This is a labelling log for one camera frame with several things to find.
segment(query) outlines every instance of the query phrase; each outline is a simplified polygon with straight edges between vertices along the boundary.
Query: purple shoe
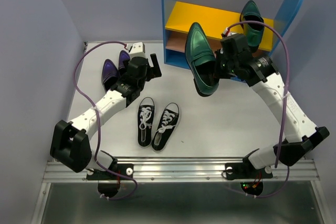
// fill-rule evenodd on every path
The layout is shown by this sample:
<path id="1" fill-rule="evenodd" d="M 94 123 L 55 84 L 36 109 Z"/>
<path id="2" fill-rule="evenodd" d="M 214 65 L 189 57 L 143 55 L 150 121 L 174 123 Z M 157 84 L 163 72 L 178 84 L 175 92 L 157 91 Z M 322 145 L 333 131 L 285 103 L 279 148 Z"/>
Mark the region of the purple shoe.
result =
<path id="1" fill-rule="evenodd" d="M 120 77 L 119 71 L 110 59 L 106 59 L 101 73 L 101 84 L 107 92 Z"/>
<path id="2" fill-rule="evenodd" d="M 120 52 L 118 70 L 119 70 L 119 73 L 120 73 L 121 76 L 126 72 L 124 61 L 130 60 L 130 59 L 131 59 L 130 55 L 126 51 L 122 50 Z"/>

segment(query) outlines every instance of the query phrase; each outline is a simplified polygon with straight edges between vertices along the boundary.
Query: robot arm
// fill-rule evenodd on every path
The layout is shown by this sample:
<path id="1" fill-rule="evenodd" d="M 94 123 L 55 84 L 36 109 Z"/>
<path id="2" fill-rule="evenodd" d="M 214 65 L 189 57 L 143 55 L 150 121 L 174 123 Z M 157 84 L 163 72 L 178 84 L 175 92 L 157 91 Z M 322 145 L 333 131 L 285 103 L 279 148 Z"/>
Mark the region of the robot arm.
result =
<path id="1" fill-rule="evenodd" d="M 150 67 L 142 42 L 133 44 L 130 58 L 126 73 L 96 103 L 96 107 L 89 108 L 69 122 L 61 120 L 55 126 L 50 154 L 76 173 L 85 168 L 102 170 L 93 158 L 95 152 L 89 143 L 97 131 L 96 110 L 103 126 L 139 97 L 146 81 L 161 76 L 156 55 L 151 55 L 153 67 Z M 117 159 L 104 151 L 98 153 L 98 160 L 109 170 L 117 168 Z"/>
<path id="2" fill-rule="evenodd" d="M 235 76 L 246 83 L 263 99 L 275 118 L 281 123 L 284 83 L 272 60 L 266 56 L 254 58 L 242 34 L 234 34 L 221 40 L 222 49 L 216 51 L 215 75 L 220 79 Z M 329 136 L 326 127 L 317 127 L 301 110 L 292 95 L 287 93 L 285 140 L 281 145 L 280 161 L 292 166 Z M 242 163 L 226 164 L 226 178 L 272 178 L 265 167 L 274 165 L 278 146 L 257 149 L 243 158 Z"/>

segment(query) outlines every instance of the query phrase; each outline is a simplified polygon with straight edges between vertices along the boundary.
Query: shoe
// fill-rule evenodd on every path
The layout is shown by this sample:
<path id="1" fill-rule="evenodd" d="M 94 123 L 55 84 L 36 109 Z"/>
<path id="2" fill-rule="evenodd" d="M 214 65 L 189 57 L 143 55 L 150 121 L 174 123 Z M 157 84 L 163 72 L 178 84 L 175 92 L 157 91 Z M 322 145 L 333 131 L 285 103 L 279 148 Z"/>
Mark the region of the shoe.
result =
<path id="1" fill-rule="evenodd" d="M 185 44 L 185 56 L 197 93 L 202 97 L 212 95 L 218 88 L 218 81 L 213 77 L 216 58 L 199 23 L 193 23 Z"/>
<path id="2" fill-rule="evenodd" d="M 240 14 L 239 21 L 245 20 L 264 22 L 259 9 L 253 0 L 246 3 Z M 244 30 L 244 35 L 247 38 L 247 44 L 249 45 L 251 52 L 256 52 L 263 38 L 264 26 L 256 24 L 243 24 L 241 26 Z"/>
<path id="3" fill-rule="evenodd" d="M 176 103 L 170 103 L 163 110 L 159 126 L 152 141 L 152 147 L 155 151 L 162 151 L 178 124 L 180 118 L 180 108 Z"/>
<path id="4" fill-rule="evenodd" d="M 154 112 L 153 99 L 150 97 L 144 98 L 138 109 L 138 143 L 141 147 L 147 147 L 152 142 Z"/>
<path id="5" fill-rule="evenodd" d="M 120 75 L 122 76 L 124 73 L 126 73 L 126 67 L 124 65 L 124 62 L 125 61 L 129 61 L 131 58 L 130 58 L 130 55 L 128 54 L 128 52 L 124 51 L 124 50 L 121 50 L 120 51 L 120 54 L 119 54 L 119 67 L 118 67 L 118 70 L 119 70 L 119 73 Z"/>
<path id="6" fill-rule="evenodd" d="M 110 59 L 106 59 L 101 72 L 101 84 L 107 92 L 120 77 L 119 71 Z"/>

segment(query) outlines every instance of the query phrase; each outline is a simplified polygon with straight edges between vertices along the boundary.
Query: gray floor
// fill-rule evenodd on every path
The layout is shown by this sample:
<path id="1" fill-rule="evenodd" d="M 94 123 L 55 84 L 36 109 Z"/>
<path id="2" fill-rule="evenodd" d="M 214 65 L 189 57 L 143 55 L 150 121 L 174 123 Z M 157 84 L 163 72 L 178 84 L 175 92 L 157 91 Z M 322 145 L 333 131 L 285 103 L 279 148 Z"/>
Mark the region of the gray floor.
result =
<path id="1" fill-rule="evenodd" d="M 264 194 L 279 186 L 281 182 L 265 183 Z M 145 184 L 132 198 L 114 202 L 99 198 L 97 184 L 53 184 L 43 223 L 323 222 L 310 182 L 289 182 L 284 191 L 267 199 L 241 196 L 223 184 Z"/>

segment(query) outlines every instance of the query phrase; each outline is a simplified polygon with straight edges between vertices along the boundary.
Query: green loafer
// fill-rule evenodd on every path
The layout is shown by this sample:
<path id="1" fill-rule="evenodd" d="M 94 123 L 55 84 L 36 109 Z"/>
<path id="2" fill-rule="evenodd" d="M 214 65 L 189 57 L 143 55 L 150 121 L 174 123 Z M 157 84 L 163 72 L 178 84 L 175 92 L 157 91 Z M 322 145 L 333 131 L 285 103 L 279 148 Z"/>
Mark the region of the green loafer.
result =
<path id="1" fill-rule="evenodd" d="M 254 20 L 264 22 L 260 15 L 259 9 L 253 0 L 250 0 L 244 6 L 242 13 L 240 14 L 239 21 Z M 261 43 L 261 39 L 264 34 L 264 26 L 256 24 L 244 24 L 241 25 L 244 30 L 244 35 L 247 38 L 247 43 L 251 49 L 251 52 L 256 52 Z"/>
<path id="2" fill-rule="evenodd" d="M 212 95 L 218 88 L 218 79 L 213 77 L 216 58 L 199 23 L 193 23 L 185 44 L 185 56 L 197 93 L 202 97 Z"/>

